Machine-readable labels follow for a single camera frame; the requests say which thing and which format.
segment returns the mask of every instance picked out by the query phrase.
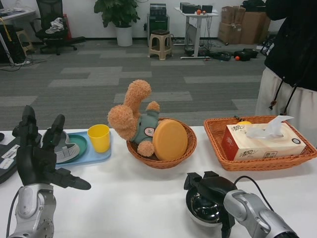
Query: green plate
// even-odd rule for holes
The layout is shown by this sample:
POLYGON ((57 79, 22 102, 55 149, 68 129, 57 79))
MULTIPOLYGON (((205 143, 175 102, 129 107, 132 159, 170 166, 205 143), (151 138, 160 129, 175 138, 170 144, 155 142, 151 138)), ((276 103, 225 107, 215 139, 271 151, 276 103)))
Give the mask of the green plate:
POLYGON ((66 163, 64 163, 64 164, 67 164, 69 162, 74 162, 75 160, 79 159, 87 150, 87 140, 83 136, 81 136, 81 135, 69 135, 69 141, 70 141, 70 143, 76 143, 79 146, 80 151, 79 151, 79 154, 76 155, 76 157, 72 158, 71 160, 66 161, 66 163))

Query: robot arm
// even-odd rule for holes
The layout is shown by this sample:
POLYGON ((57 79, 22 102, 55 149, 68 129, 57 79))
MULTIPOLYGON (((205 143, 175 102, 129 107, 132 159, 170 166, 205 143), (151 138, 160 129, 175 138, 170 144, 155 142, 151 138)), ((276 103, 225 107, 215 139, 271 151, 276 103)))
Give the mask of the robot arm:
POLYGON ((212 171, 205 172, 203 178, 197 173, 188 173, 184 189, 188 190, 186 203, 193 195, 201 197, 195 206, 196 210, 204 210, 204 213, 194 213, 194 216, 202 222, 208 222, 204 214, 211 212, 205 200, 217 204, 220 208, 222 238, 229 238, 235 220, 248 230, 252 238, 298 238, 284 220, 269 210, 258 196, 238 190, 235 183, 212 171))
POLYGON ((73 187, 88 190, 91 185, 85 180, 74 177, 66 169, 55 169, 55 146, 60 141, 65 117, 57 116, 43 138, 40 148, 38 127, 32 107, 26 106, 22 121, 13 130, 13 136, 20 137, 17 150, 17 167, 24 187, 19 189, 15 209, 17 225, 9 238, 52 238, 54 235, 53 215, 56 200, 51 183, 63 188, 73 187))
POLYGON ((224 207, 252 238, 298 238, 284 220, 269 210, 255 194, 230 191, 224 199, 224 207))

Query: table surface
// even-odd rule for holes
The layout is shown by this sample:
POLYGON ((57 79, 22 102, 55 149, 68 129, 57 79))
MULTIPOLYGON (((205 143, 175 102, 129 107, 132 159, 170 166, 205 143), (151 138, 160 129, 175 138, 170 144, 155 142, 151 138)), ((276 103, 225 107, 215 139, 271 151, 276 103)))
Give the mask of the table surface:
POLYGON ((201 17, 201 18, 208 18, 208 17, 211 17, 211 16, 219 16, 218 14, 217 14, 217 10, 215 10, 215 9, 213 9, 212 10, 212 13, 207 13, 207 14, 200 14, 200 15, 197 15, 197 14, 187 14, 187 13, 183 13, 181 10, 180 10, 180 8, 179 7, 175 7, 175 9, 177 10, 177 11, 179 11, 180 13, 182 13, 184 16, 188 16, 188 17, 195 17, 195 18, 198 18, 198 17, 201 17))
MULTIPOLYGON (((258 183, 275 211, 300 238, 316 232, 317 160, 300 166, 268 172, 228 172, 219 164, 202 126, 192 127, 197 136, 193 155, 180 165, 157 170, 135 159, 118 134, 113 134, 112 155, 102 163, 66 166, 74 176, 92 185, 88 191, 54 186, 57 207, 54 214, 56 238, 220 238, 220 227, 203 228, 188 216, 183 190, 186 174, 214 171, 234 181, 248 175, 258 183)), ((84 131, 66 130, 66 132, 84 131)), ((2 144, 13 139, 4 132, 2 144)), ((22 185, 18 173, 0 184, 0 231, 4 234, 12 199, 22 185)), ((250 181, 238 188, 259 195, 250 181)), ((15 228, 12 217, 11 233, 15 228)), ((250 237, 240 224, 230 238, 250 237)))
POLYGON ((19 17, 23 17, 23 16, 27 16, 27 15, 31 15, 31 14, 34 14, 36 11, 35 10, 28 10, 28 11, 24 11, 24 12, 19 12, 19 13, 16 13, 16 14, 13 14, 13 15, 9 15, 9 16, 4 16, 2 19, 5 21, 5 20, 13 20, 13 19, 16 19, 16 18, 19 18, 19 17))

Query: teddy bear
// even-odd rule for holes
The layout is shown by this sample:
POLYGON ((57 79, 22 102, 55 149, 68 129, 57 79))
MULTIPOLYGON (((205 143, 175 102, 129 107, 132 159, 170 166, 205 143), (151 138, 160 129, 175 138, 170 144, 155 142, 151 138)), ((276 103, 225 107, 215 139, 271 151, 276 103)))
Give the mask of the teddy bear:
POLYGON ((152 90, 144 80, 133 81, 125 94, 123 105, 113 107, 108 113, 110 126, 125 140, 138 144, 138 153, 149 157, 154 154, 153 135, 159 124, 159 104, 152 101, 146 108, 146 115, 139 112, 144 99, 152 90))

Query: orange lid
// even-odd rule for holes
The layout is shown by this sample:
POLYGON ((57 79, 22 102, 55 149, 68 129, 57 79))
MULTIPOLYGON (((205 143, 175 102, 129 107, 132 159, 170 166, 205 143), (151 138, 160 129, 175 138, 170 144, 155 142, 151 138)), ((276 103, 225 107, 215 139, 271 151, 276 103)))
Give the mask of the orange lid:
POLYGON ((187 132, 181 123, 165 119, 154 132, 153 144, 159 160, 176 160, 186 152, 187 132))

